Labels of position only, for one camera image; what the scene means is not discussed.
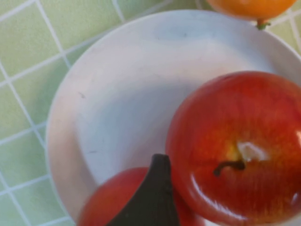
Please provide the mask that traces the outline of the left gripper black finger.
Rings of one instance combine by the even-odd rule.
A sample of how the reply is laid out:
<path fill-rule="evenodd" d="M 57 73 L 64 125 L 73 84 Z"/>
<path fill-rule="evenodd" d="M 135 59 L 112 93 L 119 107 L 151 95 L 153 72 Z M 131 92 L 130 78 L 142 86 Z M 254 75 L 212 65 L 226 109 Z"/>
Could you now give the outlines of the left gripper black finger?
<path fill-rule="evenodd" d="M 173 197 L 171 163 L 165 154 L 154 154 L 149 170 L 126 206 L 109 226 L 179 226 Z"/>

